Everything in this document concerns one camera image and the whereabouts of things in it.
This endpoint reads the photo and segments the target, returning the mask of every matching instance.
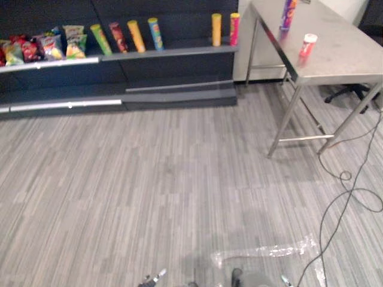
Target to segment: striped carpet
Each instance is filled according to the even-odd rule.
[[[266,158],[288,85],[237,88],[234,107],[1,121],[0,286],[136,286],[162,268],[168,273],[158,286],[228,286],[233,267],[262,272],[275,286],[282,286],[281,273],[296,284],[317,247],[228,259],[221,269],[211,259],[215,252],[287,248],[305,236],[317,244],[321,216],[343,191],[318,162],[323,141],[284,143]],[[358,104],[356,96],[323,103],[335,89],[303,89],[329,132]],[[363,134],[377,119],[370,107],[341,139]],[[302,133],[318,131],[300,103],[285,135]],[[323,161],[335,173],[355,174],[368,141],[342,143]],[[383,125],[357,182],[381,196],[382,143]],[[379,208],[367,193],[357,196]],[[324,240],[345,200],[327,215]],[[382,238],[382,214],[351,201],[324,257],[329,286],[383,286]],[[314,266],[301,286],[320,286]]]

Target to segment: stainless steel table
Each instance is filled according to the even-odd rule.
[[[312,0],[310,4],[298,0],[291,28],[288,32],[282,32],[279,25],[284,2],[284,0],[253,0],[251,3],[257,20],[246,83],[248,84],[252,69],[268,68],[268,66],[252,66],[255,38],[261,26],[285,64],[287,72],[284,81],[289,79],[295,88],[268,157],[272,156],[279,142],[325,138],[327,142],[318,152],[321,154],[383,87],[383,48],[319,0]],[[318,35],[318,41],[311,55],[304,59],[299,56],[299,51],[306,33]],[[300,99],[302,86],[351,83],[371,83],[373,86],[334,134],[282,138]]]

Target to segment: electrical cord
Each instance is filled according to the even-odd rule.
[[[358,172],[354,178],[354,182],[352,183],[352,187],[350,189],[347,188],[347,186],[345,185],[345,182],[346,181],[350,181],[351,178],[352,178],[352,174],[350,171],[348,170],[343,170],[339,176],[338,175],[335,175],[333,172],[331,172],[328,168],[326,168],[326,166],[323,164],[322,162],[322,159],[321,159],[321,155],[318,155],[318,159],[319,159],[319,162],[320,164],[322,165],[323,169],[329,174],[331,175],[332,177],[340,180],[343,188],[345,189],[344,192],[340,193],[338,196],[336,196],[330,203],[329,205],[326,207],[324,213],[323,213],[323,216],[322,216],[322,219],[321,219],[321,224],[320,224],[320,230],[319,230],[319,246],[320,246],[320,253],[319,255],[317,255],[314,259],[312,259],[307,265],[306,267],[303,269],[303,272],[302,272],[302,275],[300,276],[299,278],[299,281],[298,281],[298,284],[297,284],[297,287],[300,286],[300,284],[302,283],[302,279],[307,271],[307,269],[309,268],[309,266],[315,262],[317,259],[321,259],[322,261],[322,267],[323,267],[323,273],[324,273],[324,283],[325,283],[325,286],[328,287],[328,284],[327,284],[327,276],[326,276],[326,267],[325,267],[325,264],[324,264],[324,258],[323,258],[323,255],[325,253],[325,251],[327,250],[327,248],[329,247],[331,241],[333,240],[336,232],[338,231],[338,228],[341,224],[341,221],[342,221],[342,218],[347,210],[347,207],[349,205],[349,202],[352,199],[354,199],[358,204],[362,205],[365,209],[367,209],[368,211],[370,212],[374,212],[374,213],[379,213],[379,212],[382,212],[383,211],[383,199],[379,196],[379,194],[377,194],[376,192],[372,191],[372,190],[368,190],[367,188],[356,188],[356,183],[357,183],[357,180],[358,180],[358,177],[361,173],[361,171],[363,170],[363,167],[364,165],[367,163],[367,160],[368,160],[368,157],[369,157],[369,153],[370,153],[370,150],[371,150],[371,145],[372,145],[372,142],[373,142],[373,139],[375,137],[375,133],[378,129],[378,126],[379,124],[381,123],[382,121],[382,111],[379,112],[379,120],[378,122],[375,124],[375,126],[369,130],[367,133],[361,135],[361,136],[358,136],[356,138],[352,138],[352,139],[346,139],[346,140],[343,140],[343,141],[339,141],[337,143],[335,143],[334,145],[332,145],[331,147],[341,143],[341,142],[346,142],[346,141],[353,141],[355,139],[359,139],[359,138],[362,138],[363,136],[366,136],[368,135],[370,132],[372,132],[372,136],[371,136],[371,139],[369,141],[369,144],[368,144],[368,147],[367,147],[367,151],[366,151],[366,155],[364,156],[364,160],[363,160],[363,163],[360,165],[359,169],[358,169]],[[368,192],[368,193],[371,193],[373,196],[375,196],[378,201],[380,202],[381,204],[381,208],[379,209],[372,209],[370,208],[369,206],[365,205],[364,203],[362,203],[355,195],[354,195],[354,192],[355,191],[365,191],[365,192]],[[338,218],[338,221],[337,221],[337,224],[336,224],[336,227],[334,229],[334,231],[332,232],[329,240],[327,241],[326,245],[323,247],[323,243],[322,243],[322,233],[323,233],[323,224],[324,224],[324,218],[326,217],[326,214],[327,212],[329,211],[329,209],[331,208],[331,206],[339,199],[341,198],[342,196],[344,195],[348,195],[347,196],[347,200],[346,200],[346,203],[344,204],[344,207],[342,209],[342,212],[341,212],[341,215],[339,216]]]

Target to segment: purple can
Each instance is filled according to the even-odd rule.
[[[291,22],[293,21],[296,6],[297,0],[286,0],[285,7],[283,9],[281,25],[279,27],[281,30],[289,30]]]

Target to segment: cylindrical snack can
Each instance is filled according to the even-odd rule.
[[[302,57],[307,57],[310,55],[312,48],[314,47],[315,43],[318,40],[318,36],[314,34],[306,34],[305,39],[303,40],[303,46],[300,50],[299,55]]]
[[[281,25],[279,27],[281,30],[289,30],[291,22],[293,21],[296,6],[297,0],[286,0],[281,19]]]
[[[213,41],[213,46],[215,47],[218,47],[221,45],[221,22],[222,22],[221,14],[214,13],[211,15],[212,41]]]
[[[105,37],[103,30],[101,29],[100,24],[91,25],[90,30],[92,30],[93,34],[95,35],[95,38],[104,54],[112,55],[112,50],[110,49],[109,43],[107,41],[107,38]]]
[[[160,33],[160,26],[158,25],[157,18],[149,18],[148,19],[151,36],[153,37],[154,46],[157,51],[163,50],[163,42]]]
[[[237,46],[239,30],[239,13],[230,14],[230,46]]]
[[[133,42],[136,46],[138,52],[143,53],[145,49],[144,42],[142,40],[141,32],[139,31],[139,27],[136,20],[128,21],[127,26],[132,34]]]
[[[127,45],[125,41],[124,34],[122,33],[120,24],[117,22],[113,22],[109,24],[110,31],[113,34],[113,38],[115,39],[115,42],[117,43],[118,49],[122,53],[127,53]]]

